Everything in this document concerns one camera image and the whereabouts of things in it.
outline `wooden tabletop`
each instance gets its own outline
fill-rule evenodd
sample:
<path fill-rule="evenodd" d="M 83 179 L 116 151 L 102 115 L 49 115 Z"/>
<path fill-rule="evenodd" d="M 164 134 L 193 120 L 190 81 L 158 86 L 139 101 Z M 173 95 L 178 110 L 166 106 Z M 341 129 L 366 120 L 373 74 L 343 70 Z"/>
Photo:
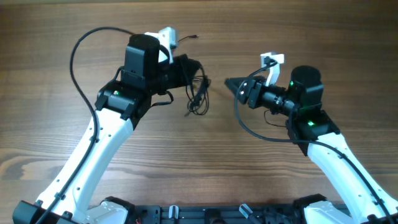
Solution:
<path fill-rule="evenodd" d="M 136 33 L 172 26 L 186 40 L 176 54 L 199 60 L 212 83 L 210 110 L 184 117 L 183 88 L 150 109 L 113 157 L 91 204 L 107 196 L 137 205 L 290 203 L 321 193 L 340 202 L 321 170 L 293 144 L 246 133 L 223 82 L 285 54 L 278 84 L 312 65 L 322 73 L 323 107 L 359 161 L 398 198 L 398 29 L 395 1 L 188 1 L 0 6 L 0 223 L 18 201 L 34 202 L 55 178 L 90 120 L 73 86 L 69 57 L 88 30 Z M 124 63 L 129 36 L 103 31 L 84 40 L 75 75 L 90 101 Z M 163 100 L 154 97 L 154 101 Z M 264 109 L 240 107 L 250 128 L 287 138 Z M 284 123 L 286 117 L 269 117 Z"/>

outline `wood grain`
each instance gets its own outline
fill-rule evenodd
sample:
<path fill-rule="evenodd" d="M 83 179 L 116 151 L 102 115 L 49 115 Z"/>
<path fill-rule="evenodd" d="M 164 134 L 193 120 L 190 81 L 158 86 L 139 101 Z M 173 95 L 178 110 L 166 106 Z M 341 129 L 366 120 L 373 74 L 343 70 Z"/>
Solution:
<path fill-rule="evenodd" d="M 206 116 L 184 117 L 183 89 L 152 108 L 123 144 L 92 205 L 113 195 L 135 204 L 291 202 L 321 193 L 341 199 L 297 146 L 264 142 L 234 119 L 227 77 L 248 75 L 259 54 L 282 52 L 279 84 L 298 65 L 321 70 L 324 108 L 372 176 L 398 198 L 398 30 L 394 1 L 205 1 L 0 7 L 0 223 L 20 200 L 33 202 L 80 140 L 90 114 L 70 81 L 72 47 L 86 31 L 118 26 L 142 33 L 173 26 L 198 34 L 177 50 L 212 79 Z M 99 32 L 78 49 L 75 74 L 91 102 L 123 64 L 128 36 Z M 248 126 L 262 109 L 241 107 Z M 283 123 L 281 116 L 269 118 Z"/>

